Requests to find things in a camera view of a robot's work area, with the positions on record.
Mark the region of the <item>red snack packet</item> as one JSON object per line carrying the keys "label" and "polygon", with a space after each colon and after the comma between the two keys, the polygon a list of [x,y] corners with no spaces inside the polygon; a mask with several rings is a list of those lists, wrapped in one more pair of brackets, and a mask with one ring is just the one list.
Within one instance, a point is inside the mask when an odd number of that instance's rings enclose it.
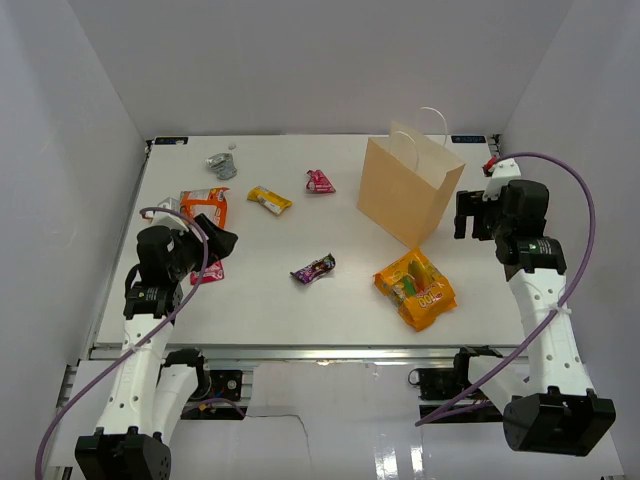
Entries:
{"label": "red snack packet", "polygon": [[[198,272],[192,272],[190,274],[190,284],[195,285],[200,278],[200,274]],[[201,277],[201,283],[213,283],[225,278],[224,267],[221,261],[217,261],[213,263],[211,266],[208,266],[204,271],[203,276]]]}

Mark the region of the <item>large orange candy bag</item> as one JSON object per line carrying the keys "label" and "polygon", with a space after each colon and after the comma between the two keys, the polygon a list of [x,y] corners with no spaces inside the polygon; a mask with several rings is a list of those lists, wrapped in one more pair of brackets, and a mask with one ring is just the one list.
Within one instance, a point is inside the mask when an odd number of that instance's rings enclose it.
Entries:
{"label": "large orange candy bag", "polygon": [[386,296],[405,323],[417,332],[457,307],[449,280],[415,248],[373,276],[374,285]]}

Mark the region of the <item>purple M&M's packet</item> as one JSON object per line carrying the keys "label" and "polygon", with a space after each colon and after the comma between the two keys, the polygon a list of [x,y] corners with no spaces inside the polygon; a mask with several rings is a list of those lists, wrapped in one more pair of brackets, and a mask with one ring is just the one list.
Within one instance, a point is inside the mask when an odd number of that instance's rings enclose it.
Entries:
{"label": "purple M&M's packet", "polygon": [[326,256],[313,261],[309,265],[291,272],[290,275],[302,285],[308,285],[330,273],[336,266],[334,256],[329,253]]}

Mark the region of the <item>small red triangular packet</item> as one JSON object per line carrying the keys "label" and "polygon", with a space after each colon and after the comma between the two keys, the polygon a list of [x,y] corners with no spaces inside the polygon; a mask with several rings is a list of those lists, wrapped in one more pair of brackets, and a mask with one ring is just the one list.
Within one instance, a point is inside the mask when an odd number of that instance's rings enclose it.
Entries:
{"label": "small red triangular packet", "polygon": [[308,170],[306,174],[308,176],[308,180],[305,186],[305,190],[308,193],[332,194],[336,192],[333,184],[321,170]]}

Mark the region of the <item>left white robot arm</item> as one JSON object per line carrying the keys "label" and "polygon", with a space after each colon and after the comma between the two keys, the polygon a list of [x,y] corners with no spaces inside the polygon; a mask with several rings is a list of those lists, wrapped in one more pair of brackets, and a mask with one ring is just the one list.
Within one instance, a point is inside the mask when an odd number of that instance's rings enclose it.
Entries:
{"label": "left white robot arm", "polygon": [[228,257],[238,240],[206,215],[157,207],[137,235],[137,263],[125,280],[124,339],[106,406],[75,459],[87,479],[167,479],[171,435],[188,400],[205,396],[211,374],[196,349],[166,353],[190,274]]}

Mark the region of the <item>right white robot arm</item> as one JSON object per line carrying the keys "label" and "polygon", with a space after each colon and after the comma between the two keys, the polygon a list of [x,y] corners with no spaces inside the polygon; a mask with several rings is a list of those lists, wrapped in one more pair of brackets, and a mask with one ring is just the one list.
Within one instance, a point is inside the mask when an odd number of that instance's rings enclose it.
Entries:
{"label": "right white robot arm", "polygon": [[494,241],[516,300],[529,360],[521,379],[497,357],[474,356],[451,374],[453,390],[472,399],[480,392],[499,410],[514,451],[587,456],[616,419],[583,366],[563,299],[566,262],[560,243],[545,235],[549,192],[541,183],[510,180],[493,194],[456,195],[454,236]]}

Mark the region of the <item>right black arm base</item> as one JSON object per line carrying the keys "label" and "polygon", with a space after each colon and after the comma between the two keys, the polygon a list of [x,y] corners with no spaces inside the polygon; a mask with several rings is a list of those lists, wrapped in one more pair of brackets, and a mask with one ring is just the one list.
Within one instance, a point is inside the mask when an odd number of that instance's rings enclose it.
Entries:
{"label": "right black arm base", "polygon": [[453,368],[415,368],[407,377],[423,401],[450,400],[470,386]]}

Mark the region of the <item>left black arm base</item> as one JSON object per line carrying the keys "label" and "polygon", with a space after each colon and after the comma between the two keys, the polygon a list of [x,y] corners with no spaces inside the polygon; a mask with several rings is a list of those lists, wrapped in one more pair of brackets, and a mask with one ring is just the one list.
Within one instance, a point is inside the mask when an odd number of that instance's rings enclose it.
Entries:
{"label": "left black arm base", "polygon": [[241,370],[210,370],[205,399],[225,398],[237,402],[242,397],[243,372]]}

